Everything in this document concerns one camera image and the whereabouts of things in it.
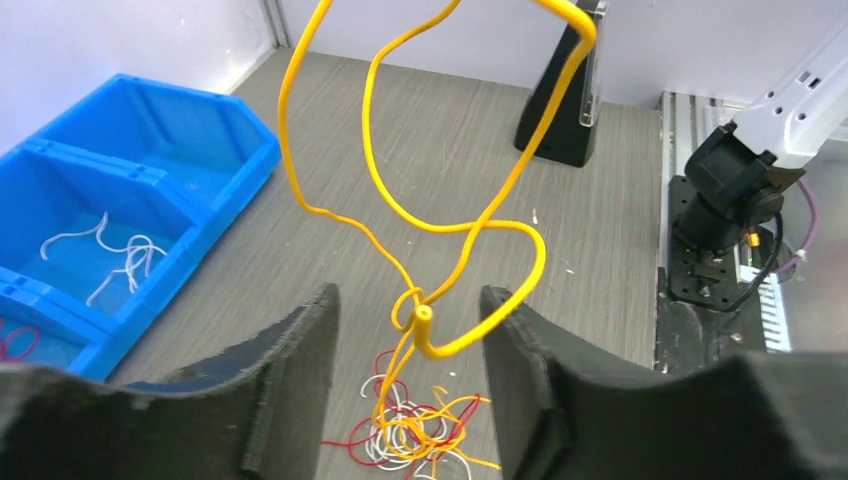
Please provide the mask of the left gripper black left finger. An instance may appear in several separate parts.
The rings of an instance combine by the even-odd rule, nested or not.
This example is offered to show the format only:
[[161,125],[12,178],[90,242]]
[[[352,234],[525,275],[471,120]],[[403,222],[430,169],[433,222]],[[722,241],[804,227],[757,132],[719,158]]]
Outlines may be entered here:
[[1,368],[5,479],[312,479],[339,333],[337,285],[160,382]]

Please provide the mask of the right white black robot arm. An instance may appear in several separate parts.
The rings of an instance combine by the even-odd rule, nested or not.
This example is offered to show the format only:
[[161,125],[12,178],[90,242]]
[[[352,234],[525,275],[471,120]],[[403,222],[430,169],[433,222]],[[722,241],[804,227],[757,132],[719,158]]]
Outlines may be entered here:
[[743,230],[780,213],[799,180],[847,117],[847,20],[841,18],[759,97],[718,126],[689,157],[695,196],[675,235],[723,251]]

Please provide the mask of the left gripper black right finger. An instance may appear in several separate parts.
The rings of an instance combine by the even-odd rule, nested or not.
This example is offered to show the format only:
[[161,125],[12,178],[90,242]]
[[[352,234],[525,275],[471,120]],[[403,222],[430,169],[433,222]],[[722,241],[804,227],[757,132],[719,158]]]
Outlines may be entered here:
[[744,353],[687,375],[527,305],[483,341],[507,479],[843,479],[847,358]]

